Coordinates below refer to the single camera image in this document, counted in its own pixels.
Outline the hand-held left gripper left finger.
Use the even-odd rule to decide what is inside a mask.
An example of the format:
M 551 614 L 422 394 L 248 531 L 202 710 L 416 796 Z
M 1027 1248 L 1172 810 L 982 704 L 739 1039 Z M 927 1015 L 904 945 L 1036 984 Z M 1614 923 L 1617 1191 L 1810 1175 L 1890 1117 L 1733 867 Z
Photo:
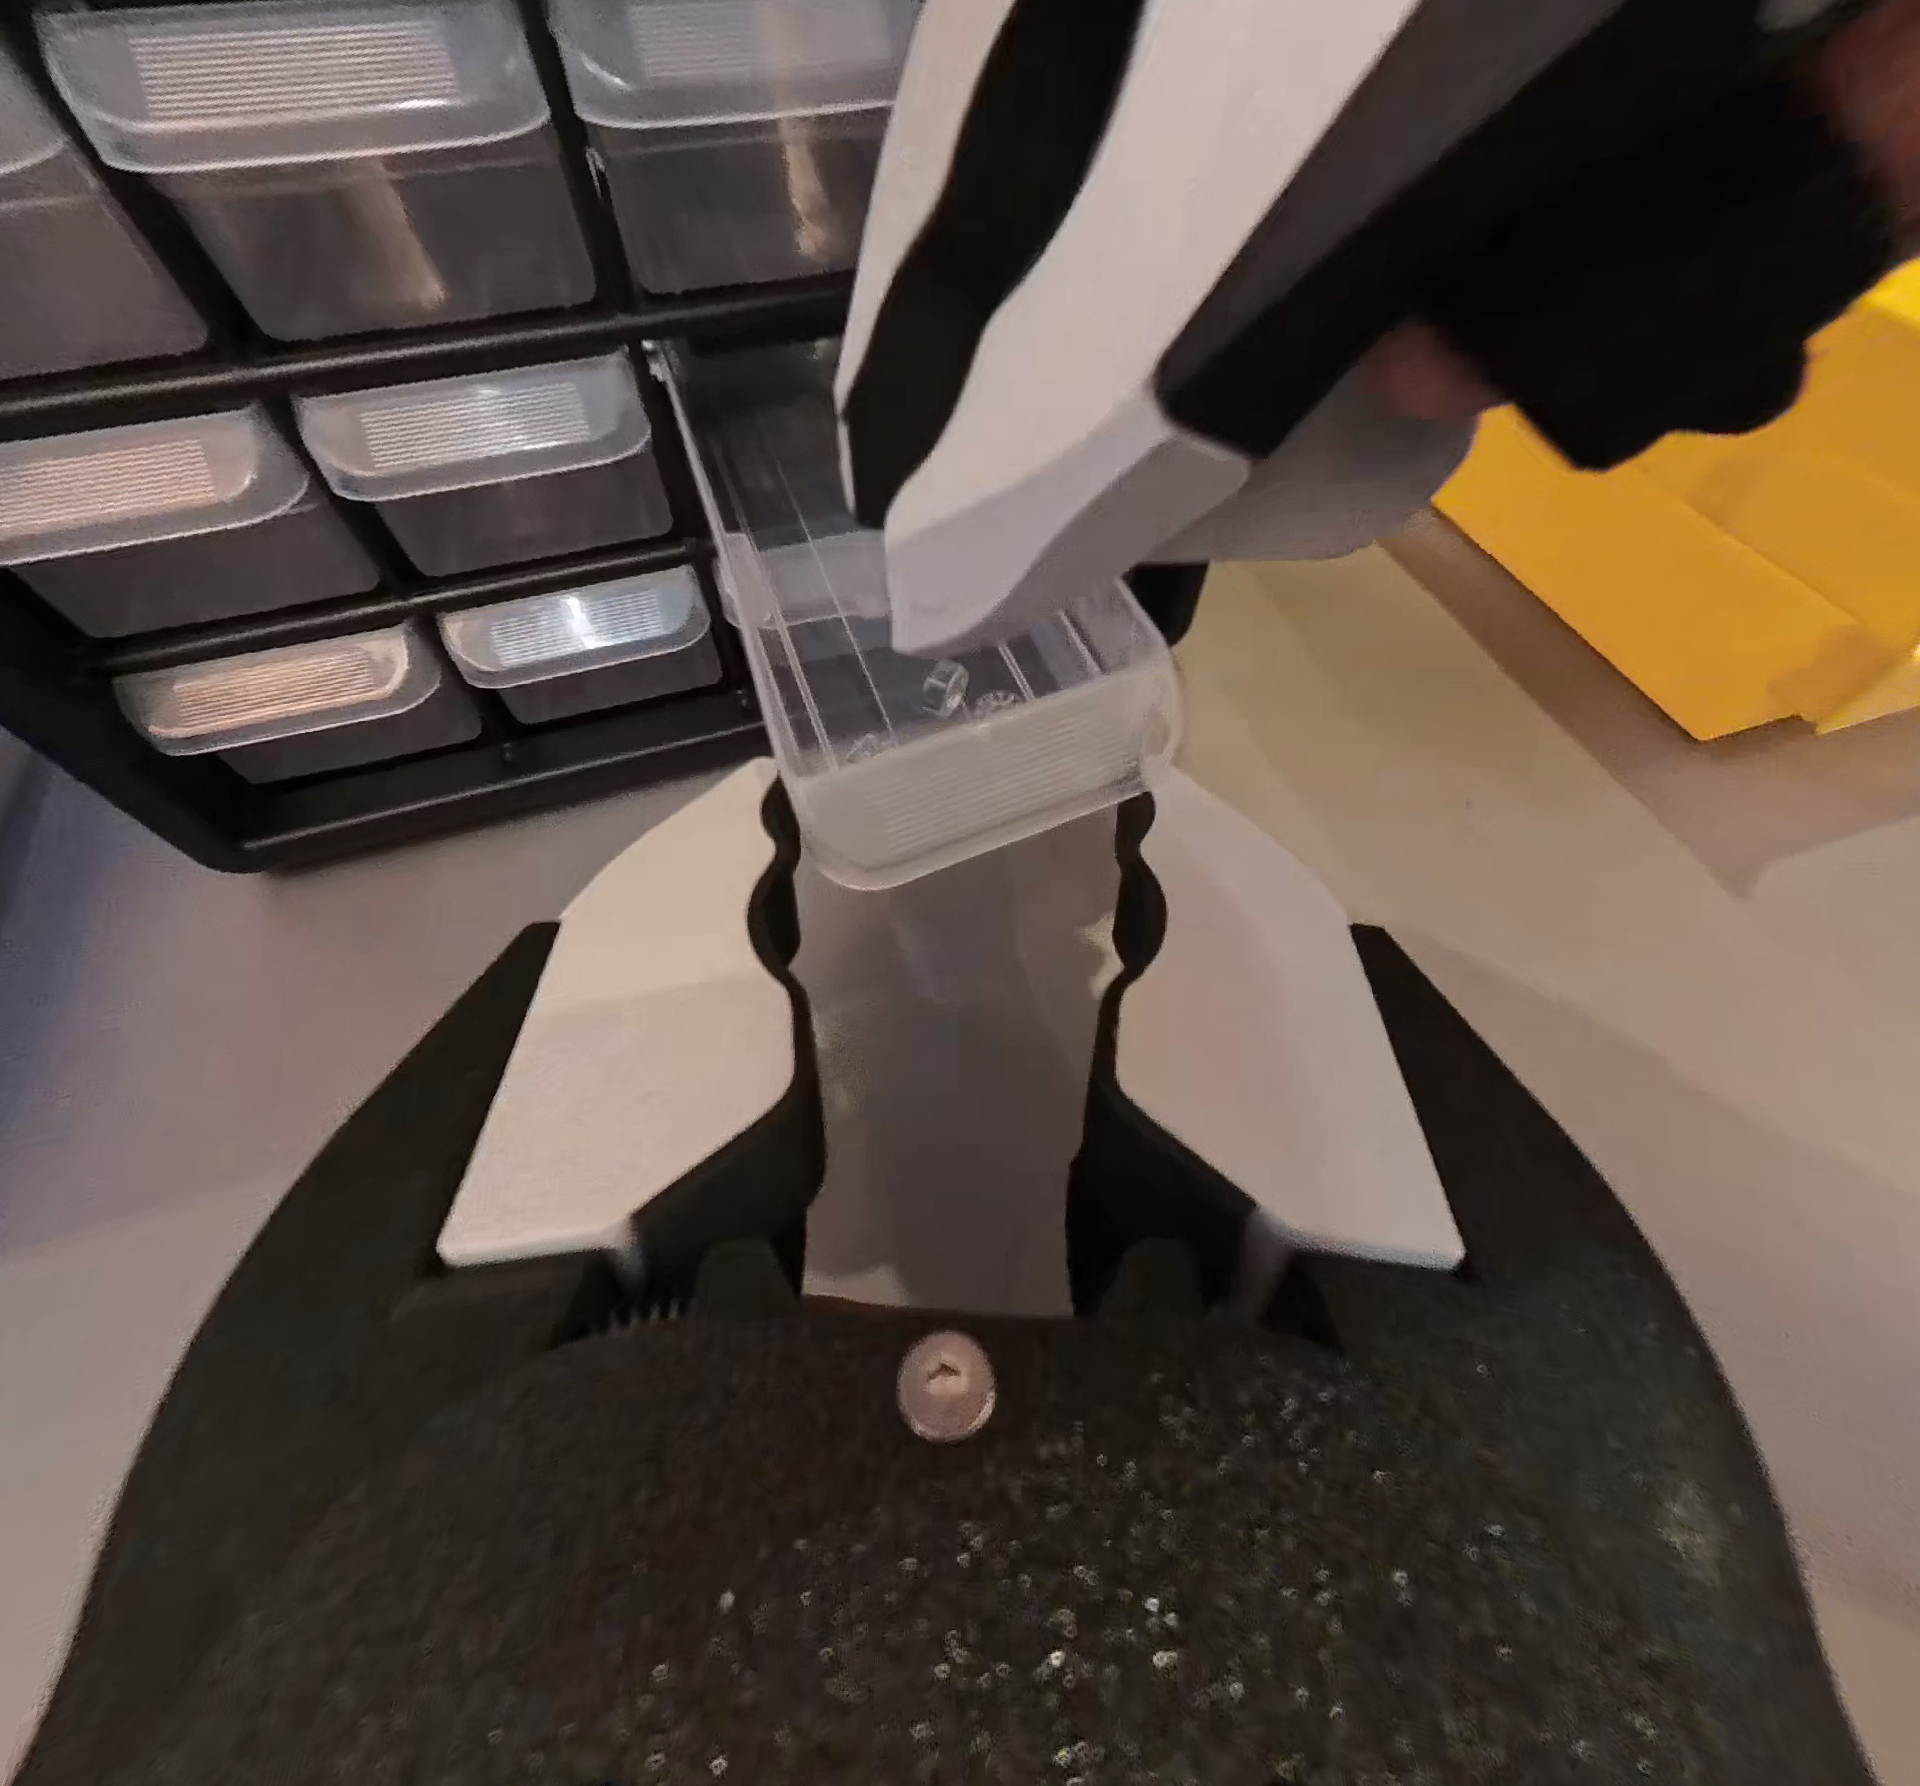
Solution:
M 797 857 L 779 783 L 716 783 L 565 905 L 439 1228 L 448 1271 L 587 1260 L 647 1309 L 797 1309 L 825 1175 Z

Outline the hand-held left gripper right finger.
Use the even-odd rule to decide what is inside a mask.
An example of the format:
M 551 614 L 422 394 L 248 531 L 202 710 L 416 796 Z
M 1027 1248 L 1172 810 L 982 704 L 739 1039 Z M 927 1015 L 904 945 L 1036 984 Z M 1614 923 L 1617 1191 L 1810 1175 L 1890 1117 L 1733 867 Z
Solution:
M 1330 889 L 1212 792 L 1125 800 L 1113 857 L 1113 971 L 1068 1164 L 1073 1317 L 1160 1286 L 1264 1319 L 1310 1255 L 1460 1276 L 1460 1228 Z

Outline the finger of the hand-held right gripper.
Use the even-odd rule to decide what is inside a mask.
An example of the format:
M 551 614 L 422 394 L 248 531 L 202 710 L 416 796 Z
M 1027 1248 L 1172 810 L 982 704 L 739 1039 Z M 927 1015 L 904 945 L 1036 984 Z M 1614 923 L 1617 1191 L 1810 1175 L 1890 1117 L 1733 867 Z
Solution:
M 922 0 L 862 232 L 836 412 L 855 519 L 885 526 L 996 311 L 1103 139 L 1146 0 Z
M 1420 0 L 1146 0 L 1103 139 L 880 535 L 893 645 L 1003 638 L 1157 558 L 1245 455 L 1157 367 Z

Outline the yellow plastic bin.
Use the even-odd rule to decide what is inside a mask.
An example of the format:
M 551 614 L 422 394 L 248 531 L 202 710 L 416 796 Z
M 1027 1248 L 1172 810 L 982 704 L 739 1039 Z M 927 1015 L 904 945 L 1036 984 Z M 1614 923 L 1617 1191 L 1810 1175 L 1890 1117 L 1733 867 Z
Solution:
M 1809 345 L 1788 413 L 1581 474 L 1512 410 L 1434 501 L 1700 743 L 1918 708 L 1918 264 Z

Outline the clear plastic drawer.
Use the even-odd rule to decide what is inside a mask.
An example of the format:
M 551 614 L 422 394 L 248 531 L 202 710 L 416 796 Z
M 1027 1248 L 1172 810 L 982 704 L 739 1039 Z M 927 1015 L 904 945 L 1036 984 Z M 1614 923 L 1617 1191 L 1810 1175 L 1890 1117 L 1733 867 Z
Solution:
M 885 889 L 1146 790 L 1182 695 L 1171 647 L 1114 583 L 996 644 L 893 645 L 880 535 L 858 525 L 830 412 L 838 340 L 646 357 L 674 408 L 716 573 L 800 838 L 842 886 Z M 951 720 L 924 673 L 970 673 Z

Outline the black drawer cabinet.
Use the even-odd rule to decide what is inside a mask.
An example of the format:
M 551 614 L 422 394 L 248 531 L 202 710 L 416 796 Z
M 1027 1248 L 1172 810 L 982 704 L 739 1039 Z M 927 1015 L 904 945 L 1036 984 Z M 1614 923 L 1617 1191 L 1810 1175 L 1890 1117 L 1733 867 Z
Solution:
M 228 0 L 4 0 L 4 28 L 25 66 L 40 75 L 34 13 L 78 4 L 167 5 Z M 153 189 L 130 178 L 109 192 L 160 264 L 197 302 L 209 344 L 185 357 L 4 383 L 4 438 L 202 413 L 235 402 L 410 384 L 494 373 L 538 359 L 636 349 L 640 394 L 662 399 L 644 356 L 657 344 L 722 352 L 811 340 L 839 330 L 852 277 L 641 289 L 629 276 L 611 199 L 563 93 L 563 67 L 541 0 L 514 0 L 534 67 L 556 115 L 563 185 L 588 243 L 594 296 L 583 306 L 530 311 L 423 330 L 353 334 L 284 344 L 258 334 L 209 255 Z M 550 595 L 627 571 L 694 565 L 712 593 L 717 564 L 682 431 L 667 428 L 662 475 L 674 514 L 668 539 L 627 544 L 601 555 L 430 580 L 381 525 L 364 532 L 376 589 L 353 598 L 304 601 L 254 622 L 205 622 L 132 640 L 93 640 L 4 583 L 4 737 L 59 769 L 194 861 L 237 874 L 288 873 L 364 857 L 410 844 L 550 813 L 565 804 L 662 788 L 739 765 L 767 746 L 739 640 L 722 626 L 717 685 L 615 714 L 521 725 L 497 697 L 477 701 L 477 740 L 412 752 L 367 769 L 326 771 L 252 786 L 223 765 L 196 768 L 157 754 L 124 717 L 113 683 L 273 645 L 297 645 L 366 626 L 431 622 L 468 602 Z

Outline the person's right hand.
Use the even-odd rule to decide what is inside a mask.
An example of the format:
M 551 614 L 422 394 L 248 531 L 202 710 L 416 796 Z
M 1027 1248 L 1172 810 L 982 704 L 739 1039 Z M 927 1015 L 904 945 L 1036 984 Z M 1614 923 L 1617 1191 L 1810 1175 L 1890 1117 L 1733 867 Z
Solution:
M 1405 422 L 1464 424 L 1504 406 L 1482 368 L 1421 320 L 1382 335 L 1358 373 L 1374 404 Z

